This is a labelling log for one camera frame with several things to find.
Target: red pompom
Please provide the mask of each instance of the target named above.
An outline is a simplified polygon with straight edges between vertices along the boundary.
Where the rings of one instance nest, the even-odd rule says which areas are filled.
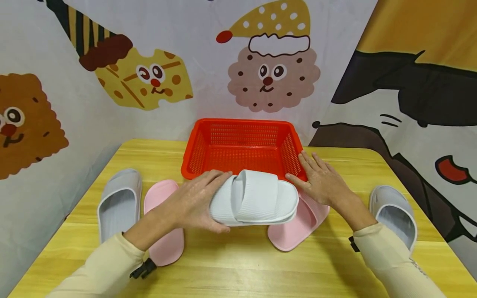
[[[225,30],[219,33],[215,40],[217,40],[218,43],[226,43],[232,38],[232,36],[234,36],[232,32]]]

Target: cartoon eye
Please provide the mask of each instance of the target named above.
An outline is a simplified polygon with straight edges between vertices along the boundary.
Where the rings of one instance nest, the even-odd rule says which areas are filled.
[[[147,67],[138,65],[136,66],[136,74],[141,81],[146,84],[149,84],[149,80],[151,79],[151,75],[149,74],[149,70]]]
[[[151,70],[151,73],[153,76],[155,76],[159,82],[164,82],[166,79],[166,74],[164,73],[164,70],[159,64],[153,63],[151,66],[149,66],[149,69]]]
[[[3,116],[0,114],[0,129],[1,129],[2,127],[4,127],[5,124],[7,124],[7,121],[6,121],[5,118],[3,118]]]
[[[25,123],[25,114],[23,114],[22,110],[17,107],[5,109],[3,117],[5,117],[6,123],[13,124],[17,127],[22,126],[23,123]]]
[[[287,75],[287,67],[283,64],[278,64],[273,68],[271,74],[272,78],[276,81],[283,79]]]
[[[261,80],[265,79],[269,74],[269,67],[266,64],[262,64],[259,68],[259,78]]]

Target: cartoon mouth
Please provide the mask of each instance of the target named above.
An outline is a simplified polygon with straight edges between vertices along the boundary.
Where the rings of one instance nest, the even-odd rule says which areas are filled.
[[[158,91],[158,90],[154,87],[154,88],[152,88],[151,93],[159,93],[159,94],[162,94],[162,93],[164,93],[164,91],[165,91],[165,89],[162,89],[161,91]]]
[[[3,148],[7,148],[8,145],[16,144],[16,143],[20,142],[21,140],[23,140],[23,134],[19,134],[16,139],[12,139],[11,137],[7,136],[5,138],[5,141],[3,142]]]
[[[452,155],[446,155],[436,160],[436,171],[449,183],[462,185],[468,182],[477,183],[469,173],[469,169],[454,163]]]
[[[271,87],[270,89],[267,89],[267,88],[265,88],[265,85],[263,85],[262,88],[260,88],[260,92],[262,92],[262,91],[270,92],[270,91],[272,91],[273,89],[274,89],[273,87]]]

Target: person's left hand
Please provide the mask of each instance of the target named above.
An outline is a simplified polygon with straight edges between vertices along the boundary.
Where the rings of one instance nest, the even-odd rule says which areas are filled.
[[[209,205],[215,192],[232,176],[231,172],[212,170],[185,182],[162,206],[174,212],[175,227],[201,228],[215,233],[229,232],[230,228],[214,221]]]

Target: pink slipper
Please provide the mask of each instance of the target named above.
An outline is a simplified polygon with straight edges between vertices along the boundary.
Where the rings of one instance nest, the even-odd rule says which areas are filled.
[[[330,207],[318,204],[315,200],[299,191],[295,218],[283,225],[269,226],[268,236],[272,244],[281,251],[291,251],[305,240],[330,212]]]
[[[154,184],[144,198],[144,214],[164,202],[179,186],[174,180],[163,180]],[[158,267],[179,260],[184,252],[184,229],[175,229],[154,243],[149,249],[149,258]]]

